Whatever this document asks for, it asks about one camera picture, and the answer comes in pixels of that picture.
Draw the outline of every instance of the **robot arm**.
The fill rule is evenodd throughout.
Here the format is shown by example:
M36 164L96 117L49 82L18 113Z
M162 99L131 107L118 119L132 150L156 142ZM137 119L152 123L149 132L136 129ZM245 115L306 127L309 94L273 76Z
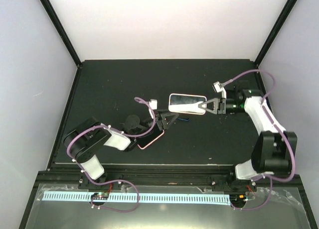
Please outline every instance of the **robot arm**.
M286 129L278 123L266 100L263 101L262 92L250 90L247 86L236 85L233 91L227 91L226 94L226 90L219 82L214 83L213 87L216 92L222 93L222 97L208 100L199 107L216 115L247 113L259 135L251 158L236 165L236 178L249 180L262 174L290 172L291 157L278 130L288 139L293 153L297 146L297 136L293 132L286 132ZM212 103L211 107L203 107L210 103Z
M102 146L131 151L138 145L138 136L151 135L151 140L155 129L168 129L178 117L177 113L156 110L156 100L150 101L150 108L152 118L140 122L138 116L131 115L127 118L122 132L98 122L93 117L89 118L65 136L63 143L67 147L67 154L80 164L93 180L98 179L104 174L104 168L96 156Z

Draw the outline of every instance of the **black metal frame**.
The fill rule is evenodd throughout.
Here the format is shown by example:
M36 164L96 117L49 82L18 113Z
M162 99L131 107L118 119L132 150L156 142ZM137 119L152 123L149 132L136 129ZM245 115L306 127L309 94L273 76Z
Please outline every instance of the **black metal frame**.
M59 20L59 17L57 16L52 4L50 3L50 0L40 0L44 9L48 13L53 25L55 26L56 30L58 31L61 39L63 40L66 48L68 49L70 55L72 56L74 63L79 67L81 66L81 60L78 57L68 35L66 34L62 23ZM281 27L285 23L289 13L293 9L295 3L297 0L287 0L283 10L279 14L279 17L277 18L276 23L274 24L272 30L270 31L263 47L261 48L256 60L255 60L255 66L258 68L262 60L264 59L265 55L267 54L271 44L275 40L278 32L280 31Z
M281 11L281 13L279 14L279 17L277 18L277 21L275 22L275 25L273 26L273 28L271 29L263 47L261 48L256 60L255 60L255 65L256 67L259 67L260 63L262 62L262 60L264 59L264 57L266 56L271 44L273 43L273 41L275 40L278 32L280 31L281 27L284 25L289 13L291 12L291 10L293 9L295 3L297 2L297 0L287 0L283 10Z
M59 17L57 16L57 14L55 13L55 10L53 8L53 6L50 3L50 0L40 0L44 9L46 10L46 12L48 13L53 25L55 26L57 32L59 33L64 45L66 46L66 48L68 49L71 57L73 58L73 61L75 63L75 65L77 67L81 66L81 60L78 57L78 54L76 53L68 35L66 34L62 23L60 22Z
M59 165L54 163L54 158L58 152L58 148L63 136L63 129L65 128L66 121L68 119L68 114L73 102L73 98L75 95L75 91L77 89L78 81L82 71L82 63L79 59L67 33L65 32L62 23L60 22L57 14L55 13L53 6L51 5L49 0L40 0L43 4L44 9L48 13L52 23L54 24L56 30L58 31L62 41L64 42L66 48L68 49L70 55L73 58L73 61L77 65L78 69L75 75L75 79L70 91L70 95L67 101L67 105L62 117L62 121L59 127L59 131L53 146L53 150L49 159L49 163L47 165L47 171L39 172L34 183L34 186L31 191L31 195L29 201L27 203L21 224L20 229L25 228L34 198L36 196L36 192L39 184L48 184L48 183L56 183L56 184L77 184L79 185L79 180L83 177L83 174L80 173L79 169L76 165ZM265 57L267 51L269 50L271 44L276 38L279 30L283 26L285 20L287 19L289 13L291 12L293 6L295 5L297 0L287 0L281 14L279 15L274 27L272 28L267 40L265 41L261 51L259 52L256 60L255 67L258 68L263 58ZM263 80L259 73L255 73L255 78L260 90L263 93L266 93L265 86L263 84ZM112 177L117 177L117 175L121 175L122 177L129 179L133 183L137 185L167 185L167 182L170 180L174 180L178 185L189 185L192 183L193 186L201 187L206 185L207 181L205 178L208 175L223 175L228 174L229 171L233 170L233 166L179 166L176 168L175 166L124 166L121 168L120 166L105 166L105 171L110 173ZM257 183L257 186L267 187L269 186L269 182L267 180L260 180ZM311 211L311 207L305 193L305 189L303 187L302 181L299 175L296 175L294 179L285 184L281 184L278 182L274 182L274 187L297 187L302 198L302 202L304 204L304 208L307 213L307 217L312 229L318 229L314 215Z

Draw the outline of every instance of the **smartphone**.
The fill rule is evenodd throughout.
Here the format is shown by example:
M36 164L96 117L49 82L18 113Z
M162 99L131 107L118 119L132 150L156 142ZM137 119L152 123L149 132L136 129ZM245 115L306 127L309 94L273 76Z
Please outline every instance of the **smartphone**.
M199 108L198 105L206 101L205 96L171 94L168 101L168 110L175 113L203 115L206 111Z
M137 138L138 147L140 149L145 149L158 140L161 136L164 135L164 130L160 130L157 124L154 126L154 129L149 134L144 137Z

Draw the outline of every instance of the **white phone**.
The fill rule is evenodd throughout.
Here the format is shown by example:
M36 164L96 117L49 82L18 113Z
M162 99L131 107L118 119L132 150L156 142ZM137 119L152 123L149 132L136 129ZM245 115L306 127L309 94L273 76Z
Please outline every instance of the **white phone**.
M207 98L205 96L173 93L169 96L168 110L174 113L203 115L206 110L199 108L198 105L206 101Z

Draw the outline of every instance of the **white backdrop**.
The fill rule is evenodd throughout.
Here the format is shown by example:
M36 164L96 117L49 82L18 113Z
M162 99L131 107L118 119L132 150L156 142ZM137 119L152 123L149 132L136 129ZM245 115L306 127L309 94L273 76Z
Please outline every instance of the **white backdrop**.
M81 61L255 60L287 0L50 0Z

